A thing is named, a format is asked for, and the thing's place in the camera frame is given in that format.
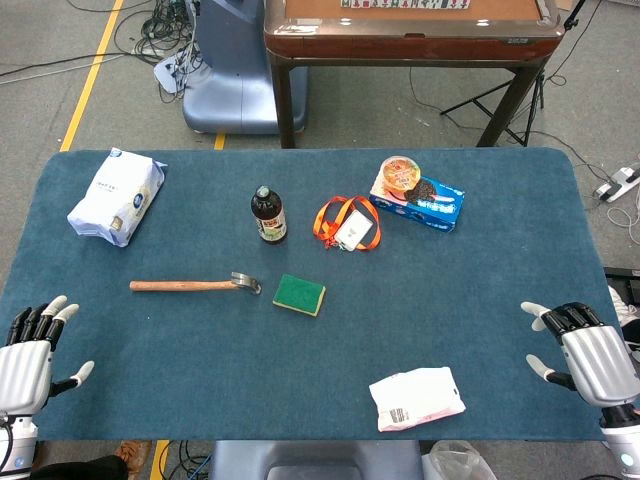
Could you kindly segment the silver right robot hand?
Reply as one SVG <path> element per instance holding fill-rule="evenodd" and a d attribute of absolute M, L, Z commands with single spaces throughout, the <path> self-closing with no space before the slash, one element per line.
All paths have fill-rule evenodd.
<path fill-rule="evenodd" d="M 639 378 L 621 336 L 591 307 L 573 302 L 549 309 L 525 301 L 521 309 L 534 316 L 534 331 L 551 332 L 569 369 L 558 372 L 528 354 L 526 362 L 544 381 L 575 391 L 599 408 L 630 404 L 639 396 Z"/>

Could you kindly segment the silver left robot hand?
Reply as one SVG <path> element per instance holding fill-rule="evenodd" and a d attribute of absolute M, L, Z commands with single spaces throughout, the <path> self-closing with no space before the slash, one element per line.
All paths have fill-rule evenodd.
<path fill-rule="evenodd" d="M 1 415 L 27 417 L 38 413 L 50 398 L 86 382 L 95 362 L 85 362 L 78 372 L 54 382 L 52 365 L 62 332 L 77 311 L 59 295 L 46 304 L 28 307 L 11 321 L 1 344 Z"/>

